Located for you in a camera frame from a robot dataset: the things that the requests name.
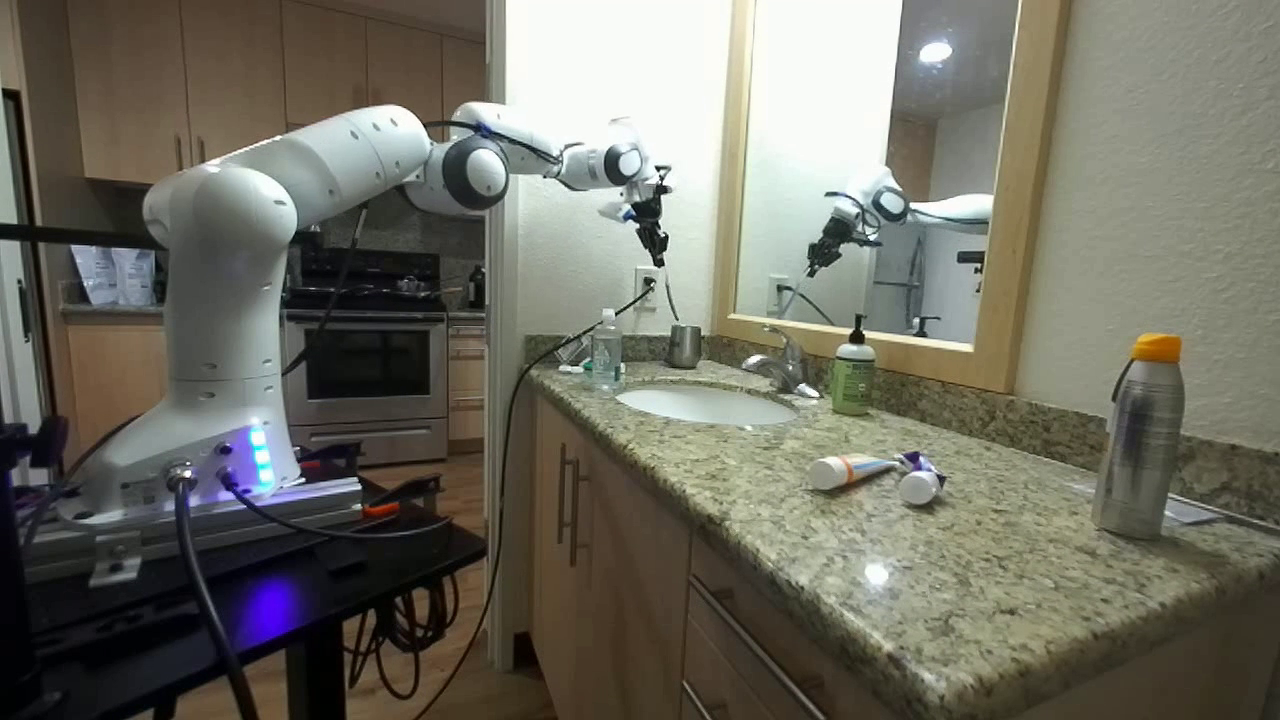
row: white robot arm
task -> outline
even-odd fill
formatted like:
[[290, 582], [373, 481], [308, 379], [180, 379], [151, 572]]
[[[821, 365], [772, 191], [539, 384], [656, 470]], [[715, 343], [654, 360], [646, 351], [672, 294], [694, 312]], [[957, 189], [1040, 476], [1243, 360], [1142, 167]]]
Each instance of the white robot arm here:
[[670, 234], [660, 230], [670, 165], [656, 165], [627, 125], [610, 125], [598, 140], [555, 140], [527, 117], [503, 106], [459, 106], [450, 125], [450, 143], [427, 157], [423, 174], [403, 185], [403, 198], [442, 215], [478, 215], [503, 198], [503, 179], [488, 179], [492, 162], [510, 177], [561, 179], [569, 191], [620, 189], [600, 215], [636, 225], [636, 235], [656, 270], [663, 270]]
[[620, 189], [648, 213], [640, 235], [670, 191], [640, 143], [554, 143], [501, 106], [464, 106], [445, 143], [408, 110], [358, 110], [161, 179], [143, 225], [168, 248], [168, 398], [82, 466], [77, 516], [108, 528], [163, 519], [178, 466], [196, 472], [194, 506], [224, 506], [227, 476], [257, 498], [297, 490], [281, 398], [292, 235], [395, 189], [427, 213], [484, 213], [503, 200], [510, 174], [574, 191]]
[[986, 234], [992, 215], [989, 191], [911, 205], [887, 167], [880, 167], [872, 179], [856, 185], [853, 191], [826, 191], [826, 198], [832, 200], [832, 215], [826, 225], [826, 235], [807, 245], [807, 275], [836, 265], [840, 245], [880, 248], [883, 225]]

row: ceiling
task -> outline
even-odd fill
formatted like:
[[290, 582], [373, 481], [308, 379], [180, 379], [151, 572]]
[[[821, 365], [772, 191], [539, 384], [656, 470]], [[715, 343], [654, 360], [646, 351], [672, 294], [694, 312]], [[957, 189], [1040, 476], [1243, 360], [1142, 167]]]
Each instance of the ceiling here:
[[459, 36], [484, 36], [484, 0], [329, 0], [373, 17], [408, 17]]
[[[892, 114], [944, 117], [1004, 99], [1017, 0], [906, 0]], [[919, 44], [951, 39], [944, 67]]]

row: green bottle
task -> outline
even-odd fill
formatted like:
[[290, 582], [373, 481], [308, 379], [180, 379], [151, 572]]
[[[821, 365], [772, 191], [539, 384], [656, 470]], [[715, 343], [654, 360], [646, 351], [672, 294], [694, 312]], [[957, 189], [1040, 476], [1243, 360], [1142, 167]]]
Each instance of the green bottle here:
[[872, 379], [877, 379], [877, 349], [864, 337], [864, 315], [853, 319], [850, 342], [832, 360], [832, 414], [836, 416], [867, 416], [872, 414]]

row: yellow cap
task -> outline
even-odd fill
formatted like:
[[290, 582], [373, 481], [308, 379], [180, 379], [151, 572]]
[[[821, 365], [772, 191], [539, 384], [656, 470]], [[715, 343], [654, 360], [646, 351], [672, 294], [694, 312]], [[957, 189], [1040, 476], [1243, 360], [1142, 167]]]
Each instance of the yellow cap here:
[[1186, 342], [1171, 332], [1142, 332], [1128, 355], [1150, 365], [1176, 365], [1186, 355]]

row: oven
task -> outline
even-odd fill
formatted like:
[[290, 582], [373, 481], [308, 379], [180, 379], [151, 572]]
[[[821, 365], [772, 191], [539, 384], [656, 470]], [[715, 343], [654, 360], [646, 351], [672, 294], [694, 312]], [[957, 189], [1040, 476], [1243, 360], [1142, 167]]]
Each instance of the oven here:
[[450, 337], [442, 312], [283, 310], [292, 439], [359, 446], [359, 466], [450, 455]]

